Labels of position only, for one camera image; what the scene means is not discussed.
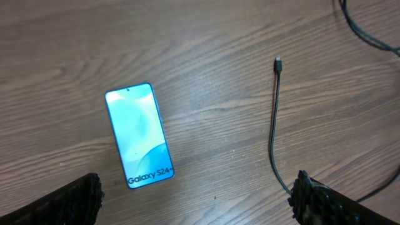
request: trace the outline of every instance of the black textured object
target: black textured object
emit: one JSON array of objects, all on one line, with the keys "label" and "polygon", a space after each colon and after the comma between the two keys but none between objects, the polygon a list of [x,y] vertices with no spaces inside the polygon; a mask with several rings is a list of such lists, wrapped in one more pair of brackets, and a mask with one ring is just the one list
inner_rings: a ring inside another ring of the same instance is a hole
[{"label": "black textured object", "polygon": [[303,225],[397,224],[310,178],[305,171],[299,172],[288,201],[293,218]]},{"label": "black textured object", "polygon": [[0,217],[0,224],[93,225],[103,197],[99,176],[89,173],[17,211]]}]

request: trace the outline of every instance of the blue wallpaper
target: blue wallpaper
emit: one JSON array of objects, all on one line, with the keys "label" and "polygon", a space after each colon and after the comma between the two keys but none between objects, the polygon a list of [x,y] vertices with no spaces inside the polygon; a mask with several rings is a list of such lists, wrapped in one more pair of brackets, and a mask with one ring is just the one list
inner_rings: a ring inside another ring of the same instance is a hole
[{"label": "blue wallpaper", "polygon": [[150,84],[106,93],[114,135],[130,188],[174,175]]}]

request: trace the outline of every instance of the black cable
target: black cable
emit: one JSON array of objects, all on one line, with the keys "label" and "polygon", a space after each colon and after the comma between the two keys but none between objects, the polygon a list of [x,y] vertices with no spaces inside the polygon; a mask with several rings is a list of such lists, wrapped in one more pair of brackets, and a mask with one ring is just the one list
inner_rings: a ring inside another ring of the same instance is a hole
[{"label": "black cable", "polygon": [[383,189],[387,188],[389,185],[391,185],[393,183],[394,180],[396,180],[396,178],[399,176],[400,174],[400,166],[399,166],[399,170],[397,170],[397,173],[394,174],[394,176],[388,181],[386,182],[385,185],[375,189],[375,191],[365,195],[364,197],[361,197],[360,199],[358,199],[356,202],[360,203],[362,201],[365,201],[367,199],[369,199],[370,197],[376,195],[377,193],[380,193],[381,191],[383,191]]},{"label": "black cable", "polygon": [[275,138],[275,125],[276,125],[276,113],[278,112],[278,100],[279,100],[279,83],[281,82],[281,71],[282,71],[282,61],[279,57],[275,60],[274,70],[276,73],[276,95],[275,95],[275,106],[274,106],[274,116],[272,119],[271,125],[271,138],[269,139],[269,160],[271,161],[272,170],[277,178],[277,180],[281,183],[283,189],[290,194],[289,188],[285,185],[282,178],[280,177],[278,170],[276,169],[275,160],[274,160],[274,138]]},{"label": "black cable", "polygon": [[348,5],[347,5],[347,0],[339,0],[340,7],[342,9],[342,12],[344,14],[344,17],[346,18],[347,23],[349,24],[351,30],[365,43],[369,44],[370,46],[374,48],[378,48],[382,51],[391,51],[397,56],[400,57],[400,47],[391,47],[390,45],[386,44],[383,41],[380,41],[379,39],[375,38],[374,36],[370,35],[368,32],[365,30],[361,29],[350,17],[349,11],[348,11]]},{"label": "black cable", "polygon": [[[281,186],[283,187],[283,189],[285,189],[285,191],[289,195],[291,195],[291,191],[285,185],[281,176],[278,173],[278,169],[276,168],[275,160],[274,160],[274,138],[275,138],[275,126],[276,126],[276,114],[278,113],[279,86],[280,86],[280,82],[281,82],[282,68],[283,67],[282,67],[281,58],[277,57],[275,59],[275,63],[274,63],[274,72],[276,74],[276,93],[275,93],[275,103],[274,103],[274,115],[272,117],[271,132],[270,132],[271,137],[269,139],[269,160],[271,162],[271,167],[272,167],[272,170],[274,171],[276,179],[279,181],[279,183],[281,183]],[[383,189],[387,188],[390,184],[392,184],[399,175],[400,175],[400,166],[399,166],[399,169],[397,170],[397,172],[395,173],[395,175],[388,182],[386,182],[386,184],[375,189],[373,192],[365,195],[364,197],[358,199],[357,202],[360,203],[362,201],[369,199],[370,197],[375,196],[377,193],[380,193]]]}]

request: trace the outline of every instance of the wood grain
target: wood grain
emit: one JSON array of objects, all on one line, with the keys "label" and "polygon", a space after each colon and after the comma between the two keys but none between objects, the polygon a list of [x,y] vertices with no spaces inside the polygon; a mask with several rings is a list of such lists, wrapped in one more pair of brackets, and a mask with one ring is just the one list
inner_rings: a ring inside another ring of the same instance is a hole
[{"label": "wood grain", "polygon": [[[398,0],[351,1],[400,46]],[[400,162],[400,59],[360,41],[336,2],[3,1],[0,215],[88,172],[97,224],[296,224],[268,160],[273,60],[282,72],[275,155],[357,199]],[[176,176],[124,182],[104,93],[150,82]],[[400,223],[400,181],[363,204]]]}]

